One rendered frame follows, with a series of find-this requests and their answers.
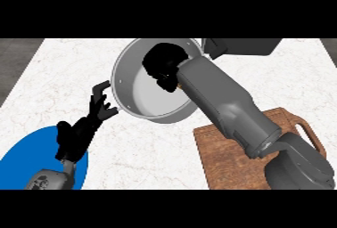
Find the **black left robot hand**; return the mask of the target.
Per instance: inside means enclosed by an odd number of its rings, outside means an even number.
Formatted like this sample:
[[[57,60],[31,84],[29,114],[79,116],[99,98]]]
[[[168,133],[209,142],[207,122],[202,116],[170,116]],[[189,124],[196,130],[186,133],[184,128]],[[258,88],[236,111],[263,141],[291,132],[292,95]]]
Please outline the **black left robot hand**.
[[[90,142],[102,122],[118,113],[118,108],[110,108],[110,103],[103,103],[106,95],[102,91],[110,86],[103,81],[91,88],[88,115],[81,117],[73,125],[65,121],[56,124],[56,143],[59,145],[54,158],[76,163],[90,147]]]

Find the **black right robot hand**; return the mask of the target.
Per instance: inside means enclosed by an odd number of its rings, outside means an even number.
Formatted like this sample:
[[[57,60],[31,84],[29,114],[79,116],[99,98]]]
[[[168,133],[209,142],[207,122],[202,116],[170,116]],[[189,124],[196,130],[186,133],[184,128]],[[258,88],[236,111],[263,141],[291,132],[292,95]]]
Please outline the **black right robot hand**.
[[[168,93],[173,93],[177,88],[177,66],[186,59],[184,49],[170,43],[158,43],[143,57],[141,66],[147,75],[156,80],[156,85]]]

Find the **grey metal pot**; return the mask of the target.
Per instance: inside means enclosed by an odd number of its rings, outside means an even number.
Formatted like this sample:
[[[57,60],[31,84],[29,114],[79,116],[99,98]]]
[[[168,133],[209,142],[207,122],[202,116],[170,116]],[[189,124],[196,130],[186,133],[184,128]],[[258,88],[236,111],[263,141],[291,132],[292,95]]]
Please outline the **grey metal pot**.
[[[146,73],[141,60],[158,43],[178,45],[189,59],[202,55],[193,38],[136,38],[116,57],[110,88],[115,102],[125,113],[150,122],[173,124],[192,115],[198,106],[180,88],[173,93],[165,92]]]

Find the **brown wooden cutting board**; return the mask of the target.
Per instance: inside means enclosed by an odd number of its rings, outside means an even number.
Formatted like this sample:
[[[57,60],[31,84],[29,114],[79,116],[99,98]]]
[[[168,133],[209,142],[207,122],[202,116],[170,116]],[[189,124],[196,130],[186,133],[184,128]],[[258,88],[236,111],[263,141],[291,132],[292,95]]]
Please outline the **brown wooden cutting board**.
[[[326,151],[307,122],[285,108],[264,110],[263,114],[280,127],[282,134],[298,134],[295,125],[303,127],[311,146],[322,156]],[[270,187],[264,178],[264,166],[277,156],[273,152],[263,159],[249,159],[235,140],[226,139],[214,125],[193,129],[198,154],[211,190],[242,189],[267,190]]]

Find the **blue round plate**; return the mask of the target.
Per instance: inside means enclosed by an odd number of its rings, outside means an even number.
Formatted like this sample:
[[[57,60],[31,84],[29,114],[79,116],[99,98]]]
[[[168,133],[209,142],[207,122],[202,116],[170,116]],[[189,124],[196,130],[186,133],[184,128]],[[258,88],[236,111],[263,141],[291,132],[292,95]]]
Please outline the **blue round plate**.
[[[54,158],[59,148],[56,135],[56,126],[44,127],[28,134],[13,145],[0,159],[0,190],[23,190],[31,177],[42,169],[63,171],[62,160]],[[88,168],[87,152],[75,164],[75,184],[72,189],[79,189]]]

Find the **dark grey appliance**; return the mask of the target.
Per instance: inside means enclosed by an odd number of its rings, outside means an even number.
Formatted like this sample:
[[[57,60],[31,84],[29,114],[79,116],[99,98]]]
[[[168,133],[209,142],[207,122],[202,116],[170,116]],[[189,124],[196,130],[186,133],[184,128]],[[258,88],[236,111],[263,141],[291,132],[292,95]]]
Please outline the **dark grey appliance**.
[[[272,53],[279,38],[202,38],[202,52],[212,59],[224,54],[266,56]]]

